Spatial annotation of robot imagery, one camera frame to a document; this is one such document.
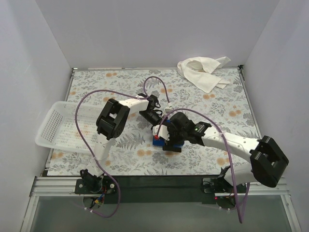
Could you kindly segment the blue microfiber towel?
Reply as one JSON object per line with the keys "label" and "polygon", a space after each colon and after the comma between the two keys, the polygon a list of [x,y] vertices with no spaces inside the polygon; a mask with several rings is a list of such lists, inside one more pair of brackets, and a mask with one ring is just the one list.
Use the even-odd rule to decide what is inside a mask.
{"label": "blue microfiber towel", "polygon": [[169,141],[165,141],[164,138],[156,138],[156,135],[153,136],[152,140],[153,146],[158,146],[158,147],[164,147],[164,146],[171,146],[171,147],[182,147],[184,145],[184,141],[181,143],[175,143],[175,144],[169,144]]}

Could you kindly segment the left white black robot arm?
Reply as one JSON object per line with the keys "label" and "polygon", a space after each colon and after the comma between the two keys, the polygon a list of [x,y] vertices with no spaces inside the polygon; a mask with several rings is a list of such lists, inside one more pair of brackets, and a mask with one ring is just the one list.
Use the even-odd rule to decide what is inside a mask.
{"label": "left white black robot arm", "polygon": [[85,187],[90,190],[99,188],[102,183],[99,176],[105,173],[99,166],[107,160],[111,146],[125,128],[128,116],[140,113],[151,125],[156,126],[161,121],[161,116],[156,112],[156,108],[159,107],[159,100],[154,95],[147,97],[139,94],[124,101],[107,101],[96,120],[98,134],[94,151],[91,152],[94,162],[87,169],[80,171]]}

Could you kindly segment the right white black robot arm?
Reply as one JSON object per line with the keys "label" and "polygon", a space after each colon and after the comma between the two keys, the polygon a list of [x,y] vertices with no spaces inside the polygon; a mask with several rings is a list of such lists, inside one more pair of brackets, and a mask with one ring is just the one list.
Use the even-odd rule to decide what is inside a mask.
{"label": "right white black robot arm", "polygon": [[233,167],[229,164],[221,170],[218,182],[223,188],[251,182],[274,188],[289,164],[286,155],[269,136],[256,139],[222,132],[213,124],[194,123],[182,112],[177,112],[170,119],[163,119],[156,126],[154,136],[166,140],[166,149],[188,141],[244,159],[246,163],[243,165]]}

